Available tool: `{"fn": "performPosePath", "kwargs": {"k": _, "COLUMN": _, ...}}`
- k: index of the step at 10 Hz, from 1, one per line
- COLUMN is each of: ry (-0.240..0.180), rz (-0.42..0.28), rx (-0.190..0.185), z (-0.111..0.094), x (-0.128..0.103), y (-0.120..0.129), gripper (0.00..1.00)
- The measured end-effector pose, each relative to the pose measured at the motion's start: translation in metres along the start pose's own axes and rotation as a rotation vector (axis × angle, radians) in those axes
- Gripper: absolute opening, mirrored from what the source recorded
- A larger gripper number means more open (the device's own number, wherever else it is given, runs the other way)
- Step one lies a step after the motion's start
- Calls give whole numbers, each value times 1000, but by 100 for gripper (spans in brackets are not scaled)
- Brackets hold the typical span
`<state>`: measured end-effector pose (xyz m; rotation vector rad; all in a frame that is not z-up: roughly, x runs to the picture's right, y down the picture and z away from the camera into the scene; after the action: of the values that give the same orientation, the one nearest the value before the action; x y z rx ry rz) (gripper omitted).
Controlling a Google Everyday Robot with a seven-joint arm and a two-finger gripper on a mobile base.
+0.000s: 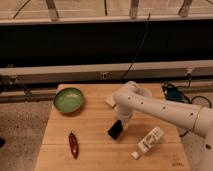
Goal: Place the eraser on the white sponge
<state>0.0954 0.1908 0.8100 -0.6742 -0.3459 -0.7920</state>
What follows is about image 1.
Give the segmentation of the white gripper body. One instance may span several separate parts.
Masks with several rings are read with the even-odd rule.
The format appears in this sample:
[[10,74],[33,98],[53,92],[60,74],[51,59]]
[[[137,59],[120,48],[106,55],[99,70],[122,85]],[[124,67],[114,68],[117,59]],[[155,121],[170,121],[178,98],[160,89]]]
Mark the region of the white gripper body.
[[129,109],[117,107],[116,118],[122,122],[123,125],[126,125],[132,117],[132,111]]

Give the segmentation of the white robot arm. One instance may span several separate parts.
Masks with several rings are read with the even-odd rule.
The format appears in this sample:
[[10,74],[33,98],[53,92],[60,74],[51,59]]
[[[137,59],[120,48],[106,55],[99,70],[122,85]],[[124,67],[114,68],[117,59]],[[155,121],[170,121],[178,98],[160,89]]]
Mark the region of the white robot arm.
[[127,122],[136,110],[167,121],[205,139],[199,171],[213,171],[213,109],[157,99],[147,88],[129,81],[112,94],[117,118]]

